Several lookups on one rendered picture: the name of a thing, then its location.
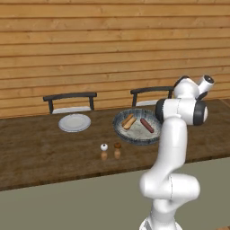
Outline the white round plate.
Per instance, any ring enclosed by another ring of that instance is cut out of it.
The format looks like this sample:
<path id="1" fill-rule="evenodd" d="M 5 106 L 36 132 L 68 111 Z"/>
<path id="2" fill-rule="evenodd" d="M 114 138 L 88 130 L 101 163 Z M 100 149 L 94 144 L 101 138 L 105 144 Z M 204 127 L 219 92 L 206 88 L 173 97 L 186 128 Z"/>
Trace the white round plate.
<path id="1" fill-rule="evenodd" d="M 91 119 L 83 114 L 66 115 L 58 122 L 58 126 L 65 132 L 81 132 L 88 129 Z"/>

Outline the red-brown sausage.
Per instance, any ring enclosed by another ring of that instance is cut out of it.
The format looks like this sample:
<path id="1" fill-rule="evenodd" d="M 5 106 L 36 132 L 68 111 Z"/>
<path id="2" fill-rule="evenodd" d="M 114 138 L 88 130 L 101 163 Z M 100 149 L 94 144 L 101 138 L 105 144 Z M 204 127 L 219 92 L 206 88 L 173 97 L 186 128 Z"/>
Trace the red-brown sausage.
<path id="1" fill-rule="evenodd" d="M 150 124 L 145 119 L 140 119 L 140 122 L 150 133 L 154 133 L 154 129 L 150 126 Z"/>

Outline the blue-grey shallow bowl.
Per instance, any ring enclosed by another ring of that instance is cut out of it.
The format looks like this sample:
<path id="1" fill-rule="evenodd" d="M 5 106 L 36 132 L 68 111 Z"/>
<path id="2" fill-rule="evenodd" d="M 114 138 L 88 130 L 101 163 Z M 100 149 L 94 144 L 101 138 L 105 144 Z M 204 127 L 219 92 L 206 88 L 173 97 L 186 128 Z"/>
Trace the blue-grey shallow bowl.
<path id="1" fill-rule="evenodd" d="M 132 114 L 136 121 L 129 129 L 122 127 L 122 122 Z M 149 126 L 154 130 L 150 132 L 142 123 L 144 119 Z M 124 141 L 138 145 L 148 146 L 155 143 L 161 134 L 161 123 L 151 110 L 147 109 L 128 109 L 119 112 L 113 119 L 113 128 L 117 135 Z"/>

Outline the tan hot dog bun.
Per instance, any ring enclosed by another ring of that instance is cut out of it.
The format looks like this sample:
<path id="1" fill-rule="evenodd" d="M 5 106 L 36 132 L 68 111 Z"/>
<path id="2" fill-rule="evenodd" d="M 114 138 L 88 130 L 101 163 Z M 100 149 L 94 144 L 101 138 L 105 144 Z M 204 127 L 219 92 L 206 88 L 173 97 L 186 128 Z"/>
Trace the tan hot dog bun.
<path id="1" fill-rule="evenodd" d="M 136 121 L 137 119 L 136 118 L 131 118 L 125 125 L 124 125 L 124 129 L 127 130 L 127 129 L 130 129 L 130 127 L 133 125 L 133 123 Z"/>
<path id="2" fill-rule="evenodd" d="M 134 116 L 133 113 L 129 114 L 129 115 L 121 122 L 122 127 L 124 127 L 124 126 L 133 118 L 133 116 Z"/>

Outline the white-topped wooden shaker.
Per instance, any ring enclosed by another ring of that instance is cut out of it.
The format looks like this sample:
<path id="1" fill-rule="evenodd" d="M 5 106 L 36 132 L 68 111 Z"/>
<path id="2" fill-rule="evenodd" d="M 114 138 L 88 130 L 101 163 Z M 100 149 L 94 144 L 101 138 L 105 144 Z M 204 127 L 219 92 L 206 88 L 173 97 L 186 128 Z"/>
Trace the white-topped wooden shaker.
<path id="1" fill-rule="evenodd" d="M 108 145 L 107 144 L 101 144 L 101 150 L 102 150 L 102 153 L 101 153 L 101 158 L 103 161 L 107 160 L 107 150 L 108 150 Z"/>

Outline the brown-topped wooden shaker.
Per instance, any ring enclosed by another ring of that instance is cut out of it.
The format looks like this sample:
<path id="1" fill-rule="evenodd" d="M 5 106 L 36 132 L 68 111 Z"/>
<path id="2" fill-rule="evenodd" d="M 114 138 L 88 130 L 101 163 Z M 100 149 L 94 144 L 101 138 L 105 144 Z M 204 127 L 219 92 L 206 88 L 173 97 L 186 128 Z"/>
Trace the brown-topped wooden shaker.
<path id="1" fill-rule="evenodd" d="M 116 159 L 119 159 L 120 158 L 120 155 L 121 155 L 121 152 L 120 152 L 120 149 L 121 149 L 121 143 L 120 142 L 117 142 L 114 144 L 114 156 Z"/>

